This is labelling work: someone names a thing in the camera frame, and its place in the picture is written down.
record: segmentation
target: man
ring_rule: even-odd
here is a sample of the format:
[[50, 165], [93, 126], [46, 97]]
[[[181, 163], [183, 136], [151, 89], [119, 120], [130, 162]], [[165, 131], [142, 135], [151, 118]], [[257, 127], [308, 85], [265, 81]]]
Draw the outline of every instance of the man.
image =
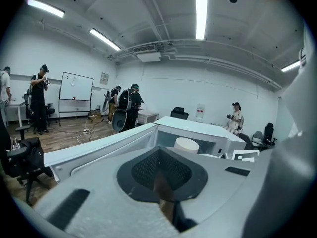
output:
[[2, 120], [4, 123], [4, 126], [6, 126], [6, 115], [5, 115], [5, 107], [11, 100], [11, 94], [10, 94], [10, 67], [5, 67], [3, 71], [0, 71], [0, 89], [1, 89], [1, 96], [0, 96], [0, 109], [1, 109], [1, 115]]
[[234, 107], [233, 114], [229, 116], [230, 120], [228, 122], [228, 126], [232, 129], [239, 129], [239, 124], [242, 119], [242, 112], [239, 102], [233, 103], [232, 106]]
[[107, 117], [107, 122], [112, 124], [112, 117], [117, 107], [118, 93], [121, 91], [121, 86], [117, 85], [111, 90], [111, 99], [109, 100], [109, 114]]
[[128, 91], [131, 95], [131, 109], [127, 111], [126, 130], [134, 128], [142, 102], [138, 84], [133, 84]]
[[48, 73], [48, 67], [44, 64], [40, 68], [39, 74], [33, 75], [31, 79], [31, 109], [34, 112], [35, 126], [40, 135], [44, 132], [49, 132], [46, 128], [46, 107], [44, 101], [44, 90], [48, 90], [48, 85], [45, 83], [45, 74]]

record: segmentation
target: ceiling light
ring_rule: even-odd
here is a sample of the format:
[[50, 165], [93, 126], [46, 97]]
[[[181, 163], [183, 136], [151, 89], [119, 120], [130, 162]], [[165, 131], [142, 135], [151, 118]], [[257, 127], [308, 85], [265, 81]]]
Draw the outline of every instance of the ceiling light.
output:
[[92, 29], [90, 31], [91, 34], [95, 35], [96, 37], [98, 37], [99, 39], [101, 39], [102, 41], [106, 42], [110, 47], [112, 47], [113, 49], [115, 49], [116, 51], [121, 50], [121, 48], [119, 48], [115, 43], [113, 43], [111, 40], [109, 40], [106, 36], [102, 35], [100, 32], [98, 32], [96, 29]]
[[290, 65], [284, 67], [284, 68], [282, 69], [282, 71], [283, 71], [283, 72], [286, 72], [286, 71], [288, 71], [288, 70], [290, 70], [290, 69], [294, 69], [294, 68], [298, 67], [299, 65], [300, 65], [300, 62], [299, 62], [299, 61], [296, 61], [296, 62], [294, 62], [294, 63], [292, 63], [292, 64], [290, 64]]
[[60, 9], [56, 9], [56, 8], [46, 4], [46, 3], [39, 2], [36, 0], [28, 0], [28, 5], [36, 7], [36, 8], [40, 8], [42, 10], [46, 10], [46, 11], [53, 13], [56, 16], [61, 17], [61, 18], [63, 18], [64, 14], [65, 14], [65, 12], [60, 10]]
[[205, 38], [208, 0], [196, 0], [196, 39]]

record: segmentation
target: wall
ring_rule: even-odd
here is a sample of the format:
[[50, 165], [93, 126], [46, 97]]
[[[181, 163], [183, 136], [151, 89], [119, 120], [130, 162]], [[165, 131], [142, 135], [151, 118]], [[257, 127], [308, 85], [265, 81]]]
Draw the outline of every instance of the wall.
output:
[[252, 136], [275, 123], [277, 96], [260, 82], [240, 74], [197, 62], [139, 61], [120, 65], [116, 83], [126, 89], [139, 84], [145, 102], [142, 107], [169, 116], [174, 107], [184, 107], [189, 120], [195, 120], [197, 104], [206, 106], [203, 122], [226, 124], [231, 106], [239, 102], [245, 118], [243, 133]]
[[[45, 92], [46, 103], [53, 103], [58, 117], [58, 94], [63, 72], [74, 73], [94, 79], [92, 90], [92, 109], [102, 108], [104, 93], [112, 89], [116, 77], [114, 63], [95, 54], [89, 47], [60, 33], [43, 30], [23, 20], [10, 26], [0, 46], [0, 68], [11, 68], [11, 93], [21, 99], [29, 88], [31, 77], [46, 64], [50, 70], [47, 78], [49, 89]], [[101, 73], [109, 74], [108, 85], [100, 84]], [[89, 110], [89, 102], [61, 101], [61, 111]], [[23, 119], [25, 110], [21, 111]], [[61, 117], [86, 115], [87, 113], [62, 113]], [[17, 120], [16, 109], [9, 109], [8, 120]]]

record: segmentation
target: chair leg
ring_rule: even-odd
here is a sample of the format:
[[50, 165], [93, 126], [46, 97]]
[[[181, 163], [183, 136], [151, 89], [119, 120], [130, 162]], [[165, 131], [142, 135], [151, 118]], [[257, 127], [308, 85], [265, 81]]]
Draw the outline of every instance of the chair leg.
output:
[[31, 188], [32, 188], [32, 183], [33, 180], [29, 179], [28, 182], [26, 183], [26, 195], [25, 195], [25, 202], [28, 205], [31, 205], [30, 201], [29, 201], [29, 197], [30, 197], [30, 192], [31, 192]]
[[50, 187], [48, 187], [46, 184], [42, 183], [39, 179], [34, 178], [34, 181], [36, 181], [39, 185], [41, 185], [45, 189], [50, 189]]

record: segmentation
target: camera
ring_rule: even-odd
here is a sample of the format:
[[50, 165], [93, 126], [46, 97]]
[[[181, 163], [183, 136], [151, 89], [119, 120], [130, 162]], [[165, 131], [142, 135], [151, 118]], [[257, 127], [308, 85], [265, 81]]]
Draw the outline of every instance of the camera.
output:
[[50, 82], [47, 78], [44, 78], [44, 83], [46, 83], [48, 85]]

